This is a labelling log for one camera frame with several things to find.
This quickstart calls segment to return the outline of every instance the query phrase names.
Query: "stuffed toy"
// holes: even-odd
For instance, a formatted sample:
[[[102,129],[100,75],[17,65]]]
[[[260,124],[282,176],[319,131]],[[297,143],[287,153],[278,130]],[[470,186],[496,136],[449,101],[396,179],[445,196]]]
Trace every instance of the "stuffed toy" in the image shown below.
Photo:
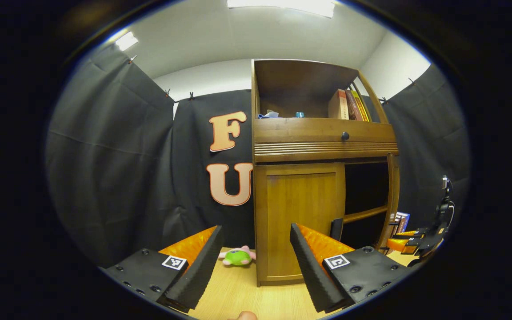
[[[247,265],[252,259],[256,260],[256,253],[253,253],[247,245],[244,245],[241,248],[221,252],[219,259],[223,259],[222,263],[224,265]]]

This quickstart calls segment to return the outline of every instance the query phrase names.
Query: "ceiling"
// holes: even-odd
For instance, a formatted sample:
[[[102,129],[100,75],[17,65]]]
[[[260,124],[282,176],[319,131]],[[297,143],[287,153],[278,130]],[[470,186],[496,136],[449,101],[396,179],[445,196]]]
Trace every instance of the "ceiling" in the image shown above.
[[[150,78],[218,61],[301,59],[360,68],[386,28],[343,4],[333,18],[285,8],[233,8],[183,0],[127,28],[125,52]]]

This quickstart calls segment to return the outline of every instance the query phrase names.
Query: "cabinet door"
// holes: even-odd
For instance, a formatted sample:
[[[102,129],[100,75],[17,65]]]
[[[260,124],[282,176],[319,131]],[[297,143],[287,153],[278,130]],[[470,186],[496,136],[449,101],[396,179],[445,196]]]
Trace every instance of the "cabinet door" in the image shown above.
[[[331,221],[344,216],[344,164],[255,166],[254,187],[258,285],[303,281],[290,225],[329,235]]]

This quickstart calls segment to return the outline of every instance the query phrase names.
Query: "ceiling light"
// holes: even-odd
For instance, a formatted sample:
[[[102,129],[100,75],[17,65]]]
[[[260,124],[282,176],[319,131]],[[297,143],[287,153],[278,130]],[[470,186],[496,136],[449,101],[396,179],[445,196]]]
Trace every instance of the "ceiling light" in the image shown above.
[[[290,8],[333,18],[335,4],[331,0],[227,0],[228,8],[277,7]]]
[[[116,44],[120,47],[120,50],[124,51],[132,45],[138,43],[138,39],[134,38],[134,34],[130,31],[124,34],[121,38],[116,40]]]

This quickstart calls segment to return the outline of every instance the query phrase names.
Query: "drawer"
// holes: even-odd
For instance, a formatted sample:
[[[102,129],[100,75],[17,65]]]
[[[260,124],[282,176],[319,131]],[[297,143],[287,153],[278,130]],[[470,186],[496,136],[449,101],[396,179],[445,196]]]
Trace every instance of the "drawer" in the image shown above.
[[[254,119],[254,160],[285,162],[398,156],[390,124],[329,118]],[[349,134],[343,140],[344,132]]]

